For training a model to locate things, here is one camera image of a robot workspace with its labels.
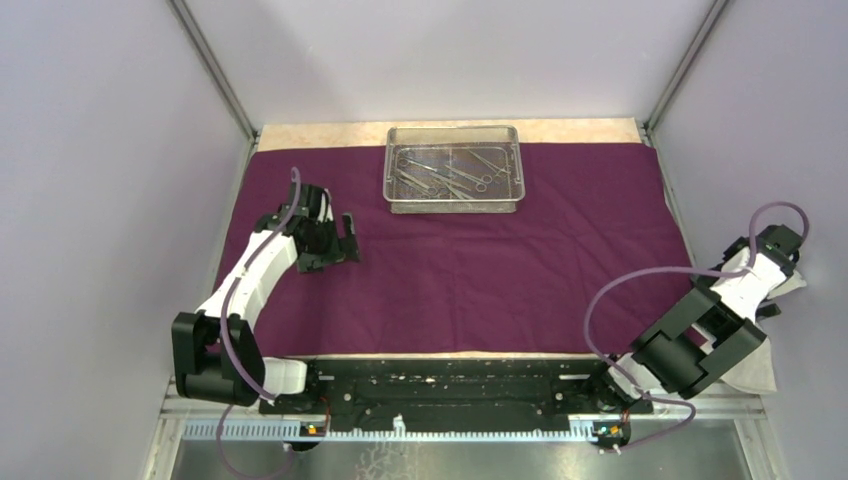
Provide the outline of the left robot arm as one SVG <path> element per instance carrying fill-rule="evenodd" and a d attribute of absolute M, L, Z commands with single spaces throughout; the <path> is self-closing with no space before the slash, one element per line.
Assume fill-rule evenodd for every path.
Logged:
<path fill-rule="evenodd" d="M 353 217 L 336 219 L 325 188 L 292 183 L 289 200 L 264 215 L 215 292 L 181 312 L 171 326 L 179 396 L 228 405 L 270 404 L 280 397 L 297 413 L 319 404 L 320 386 L 304 361 L 266 357 L 254 336 L 277 282 L 299 273 L 360 259 Z"/>

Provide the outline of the maroon wrap cloth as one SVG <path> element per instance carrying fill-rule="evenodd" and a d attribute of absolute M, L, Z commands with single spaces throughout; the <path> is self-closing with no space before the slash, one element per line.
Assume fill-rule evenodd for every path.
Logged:
<path fill-rule="evenodd" d="M 380 147 L 260 152 L 238 194 L 219 263 L 227 273 L 289 175 L 353 215 L 360 262 L 289 270 L 254 329 L 266 356 L 586 351 L 591 298 L 626 273 L 665 266 L 606 294 L 595 344 L 622 352 L 690 288 L 656 152 L 640 144 L 525 144 L 525 198 L 510 214 L 395 215 Z"/>

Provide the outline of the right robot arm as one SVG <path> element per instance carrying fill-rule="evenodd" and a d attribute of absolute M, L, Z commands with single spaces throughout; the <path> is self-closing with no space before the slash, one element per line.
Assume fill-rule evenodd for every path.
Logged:
<path fill-rule="evenodd" d="M 805 239 L 769 225 L 735 241 L 712 269 L 681 268 L 691 290 L 631 342 L 629 353 L 606 358 L 612 372 L 588 382 L 589 404 L 612 412 L 654 388 L 691 399 L 742 363 L 766 343 L 757 319 L 778 314 L 772 300 L 802 286 L 797 264 Z"/>

